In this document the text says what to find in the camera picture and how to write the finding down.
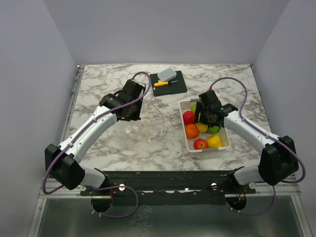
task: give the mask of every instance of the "gray wall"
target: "gray wall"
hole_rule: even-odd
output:
[[[295,140],[307,168],[302,200],[316,235],[316,1],[291,0],[253,72],[272,130]]]
[[[44,0],[77,64],[254,63],[288,0]]]
[[[2,0],[0,32],[0,235],[26,236],[77,67],[41,0]]]

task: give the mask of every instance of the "marble tabletop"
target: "marble tabletop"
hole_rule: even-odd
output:
[[[98,106],[102,97],[123,87],[127,79],[136,72],[158,73],[172,67],[181,70],[188,88],[187,93],[154,97],[152,89],[146,101],[164,114],[162,132],[152,138],[135,141],[126,137],[120,122],[108,129],[88,150],[82,166],[102,170],[232,170],[243,165],[259,162],[258,153],[243,139],[231,131],[228,135],[231,147],[224,151],[189,153],[181,125],[179,101],[197,98],[210,84],[221,77],[230,76],[241,80],[248,89],[248,101],[243,114],[267,131],[270,127],[265,110],[248,64],[240,65],[89,65],[85,66],[74,114],[70,123],[69,135],[75,132]],[[139,75],[137,82],[148,83],[145,76]],[[243,88],[235,81],[222,80],[214,88],[222,104],[231,103],[240,107],[244,99]]]

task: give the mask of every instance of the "yellow lemon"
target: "yellow lemon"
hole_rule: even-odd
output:
[[[202,123],[197,123],[197,128],[199,132],[206,132],[208,129],[208,125],[202,124]]]
[[[210,137],[208,137],[208,139],[206,141],[208,143],[209,148],[223,147],[222,139],[218,135],[210,136]]]

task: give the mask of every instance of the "red fruit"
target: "red fruit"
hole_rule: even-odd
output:
[[[189,125],[194,123],[194,113],[192,111],[186,111],[182,117],[184,124]]]
[[[193,147],[196,150],[206,149],[206,148],[208,148],[208,143],[207,143],[207,141],[205,141],[203,139],[197,139],[194,142]]]

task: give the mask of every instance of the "white basket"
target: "white basket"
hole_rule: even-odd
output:
[[[194,141],[196,139],[204,139],[206,140],[209,136],[212,136],[212,134],[208,134],[208,133],[199,133],[198,137],[195,139],[187,139],[186,136],[186,130],[185,130],[185,124],[183,121],[183,114],[186,111],[191,111],[191,106],[195,105],[196,102],[199,101],[199,99],[191,99],[191,100],[181,100],[179,102],[180,105],[180,114],[181,114],[181,121],[182,121],[182,128],[183,128],[183,132],[184,132],[184,137],[186,139],[186,143],[187,143],[187,148],[189,152],[211,152],[211,151],[219,151],[219,150],[224,150],[224,149],[228,149],[229,147],[231,147],[231,143],[229,141],[229,137],[226,131],[226,128],[221,127],[218,131],[218,133],[216,133],[216,135],[219,135],[222,139],[222,144],[223,147],[218,147],[218,148],[207,148],[207,149],[203,149],[203,150],[195,150],[193,147]]]

